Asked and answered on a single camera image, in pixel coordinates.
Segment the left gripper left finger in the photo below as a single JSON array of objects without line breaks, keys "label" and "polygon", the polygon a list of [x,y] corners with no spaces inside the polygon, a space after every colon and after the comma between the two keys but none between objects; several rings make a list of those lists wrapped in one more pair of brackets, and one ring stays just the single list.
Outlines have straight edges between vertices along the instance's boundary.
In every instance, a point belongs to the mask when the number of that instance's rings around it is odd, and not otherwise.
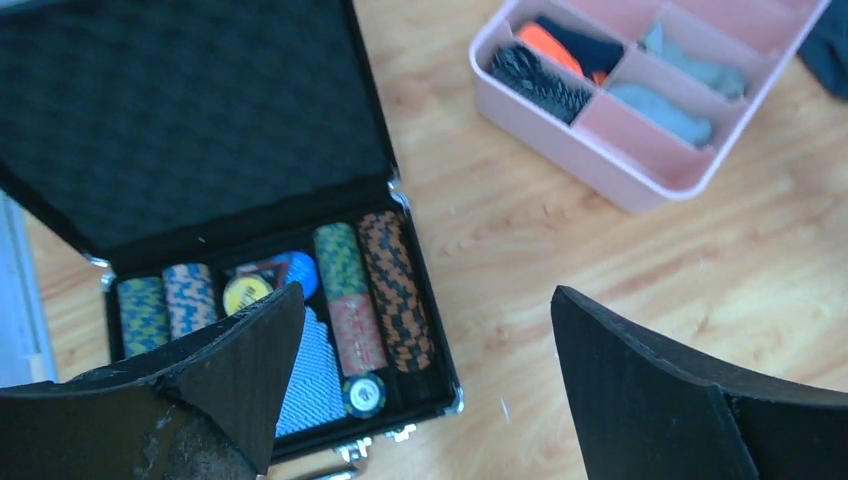
[{"label": "left gripper left finger", "polygon": [[5,479],[256,479],[304,327],[291,284],[70,381],[1,392]]}]

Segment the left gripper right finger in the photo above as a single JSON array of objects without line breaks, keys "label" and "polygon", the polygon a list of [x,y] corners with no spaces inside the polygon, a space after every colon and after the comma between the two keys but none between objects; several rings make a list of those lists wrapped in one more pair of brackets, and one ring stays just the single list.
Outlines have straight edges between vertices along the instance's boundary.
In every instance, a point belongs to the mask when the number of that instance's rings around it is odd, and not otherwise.
[{"label": "left gripper right finger", "polygon": [[558,287],[551,318],[591,479],[843,479],[847,396],[719,360]]}]

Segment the grey underwear white waistband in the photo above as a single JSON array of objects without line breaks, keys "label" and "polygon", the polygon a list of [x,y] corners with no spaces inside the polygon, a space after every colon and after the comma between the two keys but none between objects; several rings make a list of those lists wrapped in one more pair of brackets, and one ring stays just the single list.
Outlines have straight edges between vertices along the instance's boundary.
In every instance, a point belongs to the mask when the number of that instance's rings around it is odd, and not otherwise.
[{"label": "grey underwear white waistband", "polygon": [[659,23],[655,23],[640,39],[640,47],[729,100],[742,97],[748,82],[737,67],[688,55],[679,44],[669,40]]}]

